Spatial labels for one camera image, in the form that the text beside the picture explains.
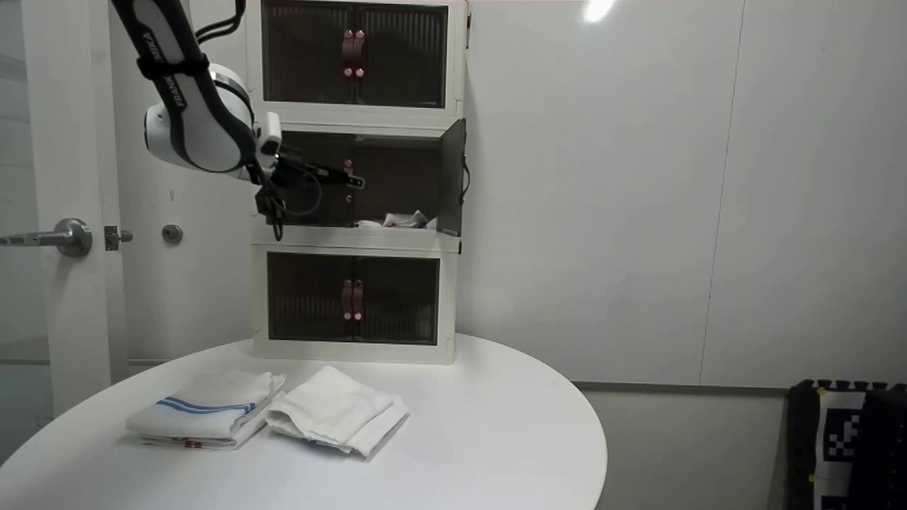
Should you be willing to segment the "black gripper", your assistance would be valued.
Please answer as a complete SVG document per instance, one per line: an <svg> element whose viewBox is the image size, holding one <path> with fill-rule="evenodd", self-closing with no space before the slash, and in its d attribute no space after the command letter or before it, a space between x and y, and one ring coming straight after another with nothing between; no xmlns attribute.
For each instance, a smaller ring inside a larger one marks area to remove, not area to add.
<svg viewBox="0 0 907 510"><path fill-rule="evenodd" d="M254 207L266 218L274 242L283 242L283 225L315 215L323 202L323 184L364 188L350 171L308 164L299 157L279 153L272 174L254 192Z"/></svg>

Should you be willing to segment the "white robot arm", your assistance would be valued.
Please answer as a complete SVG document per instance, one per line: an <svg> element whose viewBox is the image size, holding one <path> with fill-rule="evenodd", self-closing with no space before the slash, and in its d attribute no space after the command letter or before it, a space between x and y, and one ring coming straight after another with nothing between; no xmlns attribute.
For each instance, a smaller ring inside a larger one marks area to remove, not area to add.
<svg viewBox="0 0 907 510"><path fill-rule="evenodd" d="M109 0L135 48L139 75L157 103L143 112L143 147L177 167L230 177L254 188L254 211L274 239L293 218L288 191L340 184L361 191L364 180L306 163L283 151L279 116L254 112L240 78L213 62L200 45L240 27L245 0L227 20L193 28L180 0Z"/></svg>

